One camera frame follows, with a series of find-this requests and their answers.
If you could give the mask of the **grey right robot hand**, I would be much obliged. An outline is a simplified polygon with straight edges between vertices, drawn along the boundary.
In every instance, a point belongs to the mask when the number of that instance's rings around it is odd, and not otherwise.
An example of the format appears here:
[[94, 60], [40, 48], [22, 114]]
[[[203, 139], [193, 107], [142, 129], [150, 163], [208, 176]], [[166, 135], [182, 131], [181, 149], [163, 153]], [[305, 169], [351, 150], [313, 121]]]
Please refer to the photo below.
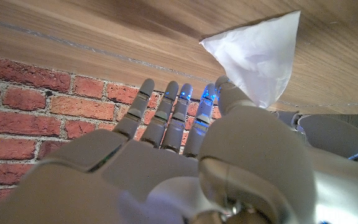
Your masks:
[[304, 144], [225, 76], [211, 86], [221, 118], [203, 123], [187, 157], [165, 146], [178, 85], [136, 141], [154, 81], [111, 131], [51, 152], [0, 206], [0, 223], [314, 223], [316, 187]]

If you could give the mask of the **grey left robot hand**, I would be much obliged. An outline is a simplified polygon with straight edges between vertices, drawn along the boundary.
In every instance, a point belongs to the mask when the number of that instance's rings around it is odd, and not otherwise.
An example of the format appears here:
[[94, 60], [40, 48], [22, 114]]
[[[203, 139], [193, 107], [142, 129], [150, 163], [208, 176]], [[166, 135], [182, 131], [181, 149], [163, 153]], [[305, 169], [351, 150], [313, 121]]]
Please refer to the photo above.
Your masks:
[[320, 114], [274, 114], [305, 137], [316, 181], [317, 223], [358, 223], [358, 128]]

